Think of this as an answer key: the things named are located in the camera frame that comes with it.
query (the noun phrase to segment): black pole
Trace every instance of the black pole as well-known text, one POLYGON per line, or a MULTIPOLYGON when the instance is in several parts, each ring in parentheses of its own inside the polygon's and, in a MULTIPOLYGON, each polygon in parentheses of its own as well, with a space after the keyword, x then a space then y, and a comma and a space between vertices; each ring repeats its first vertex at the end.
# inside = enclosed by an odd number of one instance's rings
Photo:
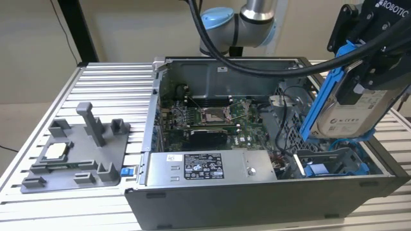
POLYGON ((83 62, 99 62, 79 0, 58 0, 83 62))
POLYGON ((230 57, 242 57, 245 47, 230 47, 230 57))

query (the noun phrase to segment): slotted aluminum surface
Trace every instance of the slotted aluminum surface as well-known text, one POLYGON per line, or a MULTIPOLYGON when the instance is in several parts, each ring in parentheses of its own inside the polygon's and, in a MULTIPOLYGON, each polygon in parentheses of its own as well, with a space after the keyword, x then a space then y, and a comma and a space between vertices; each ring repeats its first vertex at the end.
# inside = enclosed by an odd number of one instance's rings
MULTIPOLYGON (((123 196, 134 178, 123 178, 117 187, 22 194, 22 180, 46 144, 49 124, 55 116, 82 124, 75 113, 79 102, 94 104, 103 122, 119 116, 133 124, 126 166, 141 160, 145 122, 153 86, 151 64, 90 64, 77 70, 58 100, 24 144, 0 179, 0 230, 139 230, 139 224, 123 196)), ((411 174, 411 124, 391 110, 377 127, 377 138, 411 174)), ((346 219, 293 222, 274 225, 214 229, 271 230, 410 230, 411 182, 391 196, 371 199, 346 219)))

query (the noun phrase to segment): white sticker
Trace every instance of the white sticker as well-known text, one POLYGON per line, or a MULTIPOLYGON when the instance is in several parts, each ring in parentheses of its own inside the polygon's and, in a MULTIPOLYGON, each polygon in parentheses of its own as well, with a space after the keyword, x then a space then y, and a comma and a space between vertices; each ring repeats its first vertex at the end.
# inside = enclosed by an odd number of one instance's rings
POLYGON ((183 161, 183 155, 169 154, 167 161, 183 161))
POLYGON ((330 120, 323 124, 326 135, 353 135, 358 132, 370 114, 374 112, 386 90, 377 90, 363 94, 355 105, 337 105, 329 116, 330 120))

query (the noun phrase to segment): wall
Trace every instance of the wall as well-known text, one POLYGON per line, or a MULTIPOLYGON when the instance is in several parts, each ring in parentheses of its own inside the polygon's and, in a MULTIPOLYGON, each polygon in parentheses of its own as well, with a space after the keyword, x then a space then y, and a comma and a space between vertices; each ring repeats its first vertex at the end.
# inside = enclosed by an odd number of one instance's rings
MULTIPOLYGON (((102 61, 150 62, 155 56, 199 55, 199 36, 183 1, 81 0, 81 3, 102 61)), ((243 4, 245 0, 205 0, 203 9, 229 6, 239 11, 243 4)), ((326 42, 342 4, 335 0, 290 0, 275 55, 330 58, 326 42)), ((265 51, 247 48, 245 55, 262 56, 265 51)), ((53 101, 74 69, 75 61, 50 1, 2 1, 0 103, 53 101)))
POLYGON ((53 101, 75 67, 50 1, 2 1, 0 103, 53 101))

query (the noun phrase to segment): black cable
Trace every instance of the black cable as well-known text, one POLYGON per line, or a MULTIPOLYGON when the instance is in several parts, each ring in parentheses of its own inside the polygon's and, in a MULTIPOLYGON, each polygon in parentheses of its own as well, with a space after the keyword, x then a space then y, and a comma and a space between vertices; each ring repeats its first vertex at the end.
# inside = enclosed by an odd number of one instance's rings
POLYGON ((53 6, 54 13, 57 14, 57 18, 58 18, 58 21, 59 21, 59 24, 61 24, 62 30, 63 30, 65 35, 66 35, 67 45, 69 45, 69 48, 70 48, 70 51, 71 51, 73 57, 75 58, 77 65, 78 65, 78 64, 79 64, 79 61, 78 61, 78 58, 77 58, 77 56, 75 56, 75 53, 73 52, 73 48, 71 48, 70 41, 69 41, 69 35, 67 35, 66 30, 65 30, 65 27, 63 27, 63 24, 62 24, 62 21, 61 21, 61 18, 59 18, 59 14, 58 14, 57 8, 55 8, 55 6, 54 6, 54 2, 53 2, 53 0, 51 0, 51 6, 53 6))
POLYGON ((398 112, 399 112, 399 110, 402 109, 403 104, 405 104, 405 102, 403 102, 403 101, 402 101, 402 102, 399 102, 398 109, 397 109, 397 111, 398 111, 398 112))
POLYGON ((199 3, 199 12, 202 12, 202 7, 203 7, 203 0, 201 0, 201 3, 199 3))
POLYGON ((277 133, 277 136, 275 136, 275 145, 277 145, 277 148, 278 150, 281 150, 282 154, 283 155, 287 155, 287 156, 293 156, 287 151, 286 149, 283 149, 278 143, 279 141, 279 138, 281 138, 281 134, 283 132, 283 129, 285 129, 285 126, 286 126, 286 120, 287 120, 287 102, 286 102, 286 96, 283 95, 283 102, 285 102, 285 112, 283 112, 283 120, 282 120, 282 124, 281 124, 281 128, 279 128, 279 131, 277 133))
POLYGON ((12 152, 15 152, 15 153, 19 152, 18 150, 15 150, 15 149, 12 149, 12 148, 8 148, 8 147, 4 147, 4 146, 2 146, 2 145, 0 145, 0 148, 6 149, 6 150, 8 150, 8 151, 12 151, 12 152))
POLYGON ((303 68, 287 69, 287 70, 259 70, 259 69, 249 68, 246 66, 242 66, 234 63, 231 60, 229 60, 222 55, 222 53, 218 51, 217 47, 213 44, 207 30, 205 28, 197 1, 187 0, 187 2, 190 5, 190 11, 191 11, 194 23, 195 23, 201 38, 203 40, 203 43, 209 49, 209 52, 211 53, 211 56, 215 59, 218 59, 222 63, 225 63, 233 70, 239 71, 249 75, 254 75, 257 77, 282 77, 282 78, 303 77, 303 76, 309 76, 313 74, 318 74, 321 72, 330 71, 338 67, 342 67, 350 64, 351 62, 362 59, 363 57, 370 55, 373 52, 378 51, 393 40, 393 38, 398 36, 398 34, 403 30, 409 29, 411 25, 411 15, 407 15, 394 24, 394 26, 387 31, 385 31, 379 36, 377 36, 365 45, 358 47, 354 51, 314 66, 307 66, 303 68))

